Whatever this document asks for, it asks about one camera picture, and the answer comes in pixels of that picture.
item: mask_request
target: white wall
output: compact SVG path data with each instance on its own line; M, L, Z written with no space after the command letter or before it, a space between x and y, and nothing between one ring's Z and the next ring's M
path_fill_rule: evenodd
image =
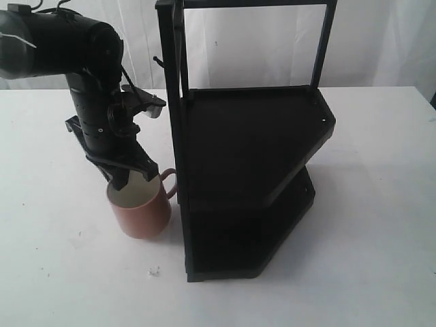
M7 2L0 0L0 7ZM44 7L56 3L45 0ZM161 56L154 4L72 0L66 6L113 25L126 41L123 63L134 81L163 89L163 70L152 61ZM323 6L187 10L191 86L308 83L323 15ZM430 99L436 90L434 31L435 0L339 0L321 85L415 85ZM0 80L0 89L66 86L61 76Z

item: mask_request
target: small debris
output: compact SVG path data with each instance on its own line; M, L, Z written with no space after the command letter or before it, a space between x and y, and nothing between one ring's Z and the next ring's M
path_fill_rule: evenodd
M159 277L161 275L161 267L156 266L156 268L150 268L148 272L148 276Z

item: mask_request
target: white curtain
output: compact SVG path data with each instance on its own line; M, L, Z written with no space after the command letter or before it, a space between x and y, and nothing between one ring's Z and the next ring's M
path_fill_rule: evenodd
M8 1L0 0L2 9ZM35 5L38 0L24 0ZM57 1L45 0L43 7ZM125 40L123 65L144 89L164 89L155 0L72 0L65 6L109 22ZM192 87L307 84L325 7L186 10ZM414 85L436 91L435 0L339 0L323 87ZM0 80L0 89L66 88L61 76Z

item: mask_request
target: mug rim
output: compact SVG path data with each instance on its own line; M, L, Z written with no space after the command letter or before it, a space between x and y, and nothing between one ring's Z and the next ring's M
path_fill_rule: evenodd
M162 180L161 180L161 174L159 174L158 176L157 176L158 178L159 178L159 189L157 190L157 193L149 200L149 201L147 201L146 203L144 203L144 204L141 204L140 206L135 206L135 207L131 207L131 208L125 208L124 206L119 206L118 204L115 204L111 199L110 199L110 196L109 196L109 187L111 187L112 186L112 181L110 181L109 183L108 183L108 186L106 187L106 197L107 197L107 199L109 200L109 203L111 204L111 205L113 205L113 206L116 206L117 208L120 208L120 209L123 209L123 210L136 210L136 209L139 209L139 208L143 208L143 207L145 207L145 206L147 206L147 205L149 205L152 201L154 201L154 199L155 198L157 198L157 196L159 195L159 193L161 193L161 190L162 190L162 187L163 187L163 185L162 185Z

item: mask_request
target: mug handle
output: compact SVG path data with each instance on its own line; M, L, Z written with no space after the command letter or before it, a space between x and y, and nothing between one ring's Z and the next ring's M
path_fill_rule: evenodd
M177 171L174 168L168 168L167 170L162 172L161 180L162 181L166 180L166 178L172 174L177 174ZM170 199L173 196L175 196L176 193L177 193L177 181L176 181L176 184L174 184L174 186L171 188L171 190L169 192L167 192L166 196L168 199Z

